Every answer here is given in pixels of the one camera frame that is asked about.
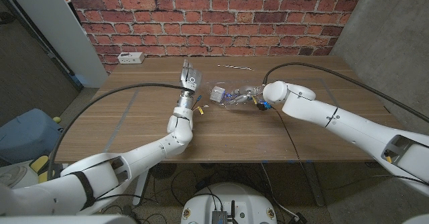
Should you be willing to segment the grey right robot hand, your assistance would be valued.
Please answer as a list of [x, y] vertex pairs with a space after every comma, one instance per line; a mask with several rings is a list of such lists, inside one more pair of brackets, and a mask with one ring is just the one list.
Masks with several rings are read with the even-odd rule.
[[227, 95], [225, 104], [238, 105], [240, 103], [248, 102], [252, 100], [253, 97], [261, 95], [264, 88], [265, 88], [265, 85], [260, 85], [257, 87], [244, 86], [244, 87], [235, 89]]

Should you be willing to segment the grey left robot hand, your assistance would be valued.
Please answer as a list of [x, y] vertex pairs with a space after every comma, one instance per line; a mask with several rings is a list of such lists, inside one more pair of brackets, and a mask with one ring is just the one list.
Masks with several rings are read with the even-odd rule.
[[191, 109], [194, 102], [194, 94], [198, 90], [202, 80], [202, 73], [193, 68], [192, 64], [184, 60], [180, 76], [180, 86], [184, 88], [178, 100], [178, 107]]

